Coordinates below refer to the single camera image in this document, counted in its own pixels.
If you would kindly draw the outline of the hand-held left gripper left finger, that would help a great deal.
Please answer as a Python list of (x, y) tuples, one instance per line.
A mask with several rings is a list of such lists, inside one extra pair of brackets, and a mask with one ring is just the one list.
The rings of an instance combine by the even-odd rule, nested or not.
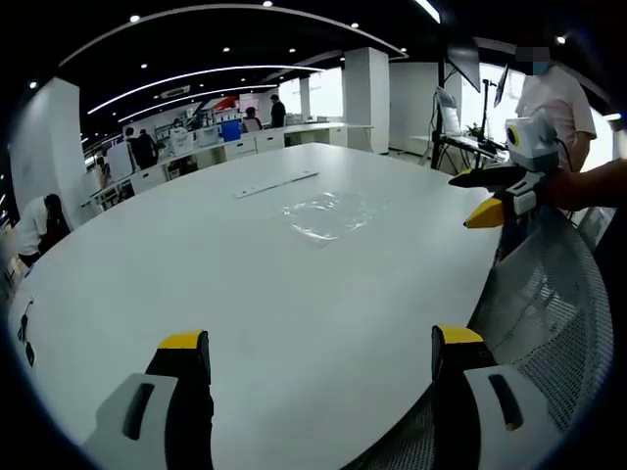
[(98, 407), (82, 446), (100, 469), (212, 469), (209, 334), (164, 339)]

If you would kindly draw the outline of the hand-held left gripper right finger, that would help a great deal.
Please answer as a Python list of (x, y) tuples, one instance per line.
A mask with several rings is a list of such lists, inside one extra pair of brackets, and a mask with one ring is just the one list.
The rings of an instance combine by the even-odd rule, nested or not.
[(471, 329), (432, 327), (436, 469), (534, 469), (561, 440), (545, 395)]

